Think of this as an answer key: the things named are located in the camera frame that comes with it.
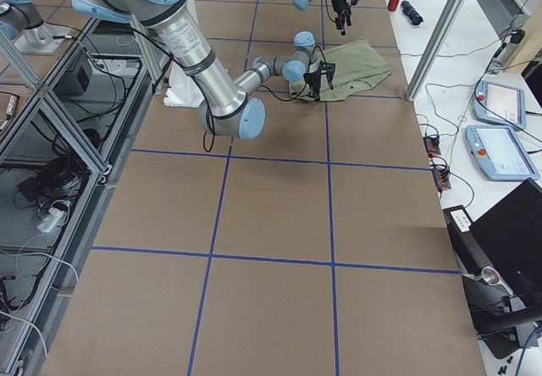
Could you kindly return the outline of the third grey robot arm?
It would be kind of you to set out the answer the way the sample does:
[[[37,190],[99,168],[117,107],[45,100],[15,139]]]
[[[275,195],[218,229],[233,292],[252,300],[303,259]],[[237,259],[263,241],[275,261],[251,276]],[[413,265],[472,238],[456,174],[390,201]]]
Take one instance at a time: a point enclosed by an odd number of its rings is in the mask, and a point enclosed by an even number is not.
[[[32,0],[1,0],[1,31],[23,54],[55,53],[72,28],[47,23]]]

